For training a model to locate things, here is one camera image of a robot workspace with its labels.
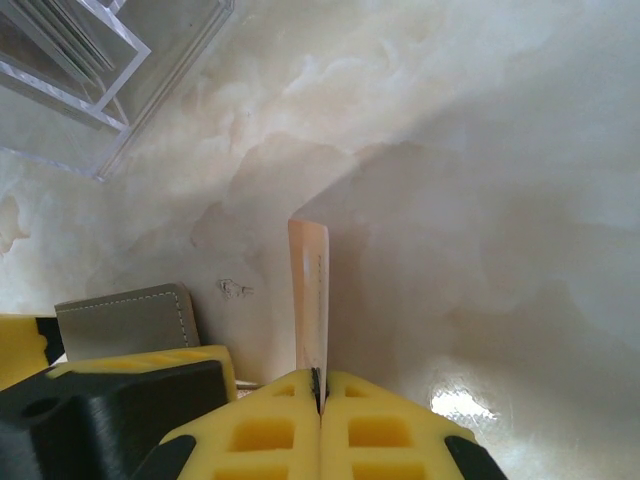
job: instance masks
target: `gray leather wallet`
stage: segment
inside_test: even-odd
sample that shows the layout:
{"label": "gray leather wallet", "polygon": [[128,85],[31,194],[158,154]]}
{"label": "gray leather wallet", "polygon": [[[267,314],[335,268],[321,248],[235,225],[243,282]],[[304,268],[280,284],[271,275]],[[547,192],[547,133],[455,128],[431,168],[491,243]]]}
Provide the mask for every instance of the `gray leather wallet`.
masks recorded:
{"label": "gray leather wallet", "polygon": [[66,302],[55,309],[69,361],[200,345],[182,284]]}

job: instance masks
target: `hole in black plastic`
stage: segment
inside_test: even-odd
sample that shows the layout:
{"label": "hole in black plastic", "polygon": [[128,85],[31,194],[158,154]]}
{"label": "hole in black plastic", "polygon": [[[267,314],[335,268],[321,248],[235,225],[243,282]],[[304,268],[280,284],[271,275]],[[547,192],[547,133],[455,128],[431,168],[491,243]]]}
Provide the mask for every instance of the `hole in black plastic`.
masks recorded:
{"label": "hole in black plastic", "polygon": [[59,402],[59,398],[43,398],[27,405],[22,410],[22,416],[26,418],[37,417],[53,410]]}

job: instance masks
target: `marble wall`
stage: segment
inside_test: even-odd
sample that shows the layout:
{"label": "marble wall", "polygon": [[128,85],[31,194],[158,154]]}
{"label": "marble wall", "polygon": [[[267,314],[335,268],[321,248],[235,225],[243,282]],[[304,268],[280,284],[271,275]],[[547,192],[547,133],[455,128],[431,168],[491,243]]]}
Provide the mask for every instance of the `marble wall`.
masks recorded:
{"label": "marble wall", "polygon": [[106,184],[0,161],[0,310],[183,281],[293,367],[286,222],[329,225],[330,363],[512,478],[640,463],[640,4],[237,2]]}

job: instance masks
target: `yellow foam block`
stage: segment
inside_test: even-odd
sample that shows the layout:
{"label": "yellow foam block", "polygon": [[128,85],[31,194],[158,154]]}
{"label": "yellow foam block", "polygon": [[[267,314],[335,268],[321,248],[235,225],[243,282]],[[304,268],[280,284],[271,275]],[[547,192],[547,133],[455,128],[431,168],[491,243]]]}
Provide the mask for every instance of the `yellow foam block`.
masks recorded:
{"label": "yellow foam block", "polygon": [[317,480],[320,416],[309,370],[292,372],[170,432],[196,446],[179,480]]}
{"label": "yellow foam block", "polygon": [[210,345],[206,347],[177,348],[159,352],[136,353],[119,357],[97,358],[63,363],[47,373],[52,378],[67,372],[76,373],[146,373],[163,368],[178,367],[192,363],[216,360],[222,364],[225,388],[229,401],[237,396],[233,364],[227,347]]}
{"label": "yellow foam block", "polygon": [[47,368],[35,317],[0,315],[0,390]]}
{"label": "yellow foam block", "polygon": [[321,480],[464,480],[444,439],[470,430],[347,373],[328,383]]}

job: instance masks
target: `transparent plastic container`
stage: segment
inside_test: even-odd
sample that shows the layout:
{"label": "transparent plastic container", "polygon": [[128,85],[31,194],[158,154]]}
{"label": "transparent plastic container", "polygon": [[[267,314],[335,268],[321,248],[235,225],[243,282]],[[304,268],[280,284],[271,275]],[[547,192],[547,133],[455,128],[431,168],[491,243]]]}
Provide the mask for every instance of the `transparent plastic container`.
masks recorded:
{"label": "transparent plastic container", "polygon": [[1,17],[0,149],[104,180],[229,17],[234,3],[67,3],[112,68],[92,69],[89,81],[71,75],[9,18]]}

